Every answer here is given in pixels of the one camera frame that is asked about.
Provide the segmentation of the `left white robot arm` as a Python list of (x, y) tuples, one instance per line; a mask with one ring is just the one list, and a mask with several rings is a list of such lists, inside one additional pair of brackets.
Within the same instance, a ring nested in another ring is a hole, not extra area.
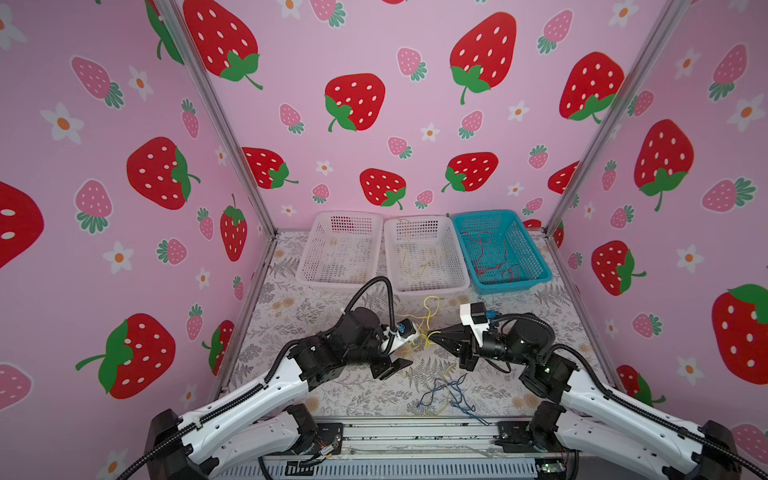
[(332, 327), (287, 342), (266, 373), (181, 416), (172, 410), (158, 414), (145, 453), (120, 478), (146, 469), (153, 479), (210, 479), (234, 464), (237, 435), (254, 436), (258, 420), (338, 378), (346, 367), (367, 365), (374, 378), (389, 378), (409, 364), (392, 354), (416, 334), (410, 320), (396, 321), (393, 306), (391, 281), (368, 280)]

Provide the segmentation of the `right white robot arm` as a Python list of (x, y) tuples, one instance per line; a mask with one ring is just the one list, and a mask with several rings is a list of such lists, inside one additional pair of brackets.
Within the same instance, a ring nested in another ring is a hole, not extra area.
[(603, 384), (573, 347), (531, 313), (488, 319), (465, 304), (457, 325), (428, 338), (474, 370), (478, 361), (522, 366), (522, 384), (542, 399), (529, 424), (540, 445), (554, 441), (653, 479), (738, 479), (765, 470), (737, 452), (733, 433), (714, 421), (697, 425), (668, 415)]

